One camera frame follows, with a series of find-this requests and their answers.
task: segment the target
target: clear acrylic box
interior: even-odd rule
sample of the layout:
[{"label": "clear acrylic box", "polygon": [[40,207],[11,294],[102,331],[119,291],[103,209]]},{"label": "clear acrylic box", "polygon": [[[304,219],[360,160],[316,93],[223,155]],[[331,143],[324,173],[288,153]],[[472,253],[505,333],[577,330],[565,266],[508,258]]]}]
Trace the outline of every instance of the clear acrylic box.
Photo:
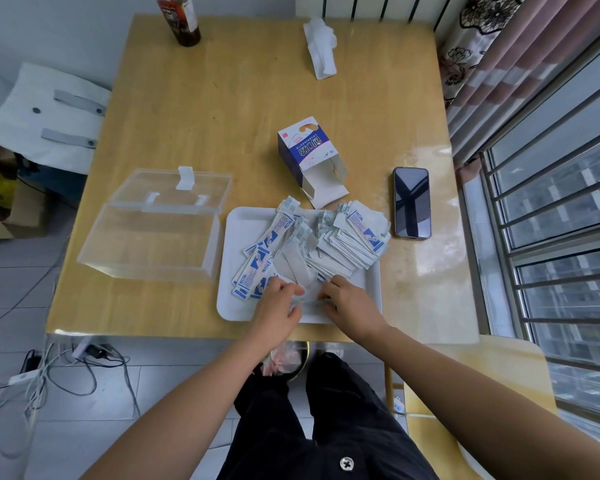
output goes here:
[{"label": "clear acrylic box", "polygon": [[176,170],[136,170],[104,204],[78,262],[114,278],[213,281],[232,176],[194,172],[191,190],[179,182]]}]

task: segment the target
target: plastic bag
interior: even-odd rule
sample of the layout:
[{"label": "plastic bag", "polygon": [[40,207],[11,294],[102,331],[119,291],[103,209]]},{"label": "plastic bag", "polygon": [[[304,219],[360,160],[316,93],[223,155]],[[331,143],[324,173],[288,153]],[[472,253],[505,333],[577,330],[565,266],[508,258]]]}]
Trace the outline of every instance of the plastic bag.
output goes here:
[{"label": "plastic bag", "polygon": [[262,375],[273,376],[294,372],[302,365],[297,342],[285,342],[273,349],[262,361]]}]

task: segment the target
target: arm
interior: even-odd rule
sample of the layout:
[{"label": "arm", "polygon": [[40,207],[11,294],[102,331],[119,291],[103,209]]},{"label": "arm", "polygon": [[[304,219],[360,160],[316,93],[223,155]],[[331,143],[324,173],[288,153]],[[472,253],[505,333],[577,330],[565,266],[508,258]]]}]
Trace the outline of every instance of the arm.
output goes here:
[{"label": "arm", "polygon": [[600,444],[524,396],[390,327],[364,290],[325,283],[326,313],[387,363],[496,478],[600,479]]},{"label": "arm", "polygon": [[82,476],[83,480],[188,480],[248,375],[302,317],[300,286],[272,278],[245,336],[147,411]]}]

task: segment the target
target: brown bottle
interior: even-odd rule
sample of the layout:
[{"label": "brown bottle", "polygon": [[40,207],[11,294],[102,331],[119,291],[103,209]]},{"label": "brown bottle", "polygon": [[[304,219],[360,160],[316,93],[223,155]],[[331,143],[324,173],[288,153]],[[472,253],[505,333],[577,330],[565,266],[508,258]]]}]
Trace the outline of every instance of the brown bottle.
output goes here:
[{"label": "brown bottle", "polygon": [[158,6],[180,45],[192,47],[200,42],[202,35],[191,0],[158,0]]}]

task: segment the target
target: curtain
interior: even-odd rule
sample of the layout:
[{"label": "curtain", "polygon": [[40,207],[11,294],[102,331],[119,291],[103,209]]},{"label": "curtain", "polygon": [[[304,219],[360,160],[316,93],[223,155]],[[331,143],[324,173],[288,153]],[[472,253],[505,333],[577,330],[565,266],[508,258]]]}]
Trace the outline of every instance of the curtain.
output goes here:
[{"label": "curtain", "polygon": [[[497,1],[509,2],[507,16],[500,17],[500,30],[484,35],[474,28],[464,28],[463,15],[472,6],[469,0],[460,14],[459,27],[440,53],[456,167],[471,158],[536,94],[561,63],[582,50],[584,42],[600,34],[600,0],[488,1],[492,6]],[[463,38],[458,31],[469,33]],[[454,46],[456,40],[467,47]],[[462,50],[473,50],[472,47],[480,47],[483,52],[479,59],[475,51],[460,59],[464,56]]]}]

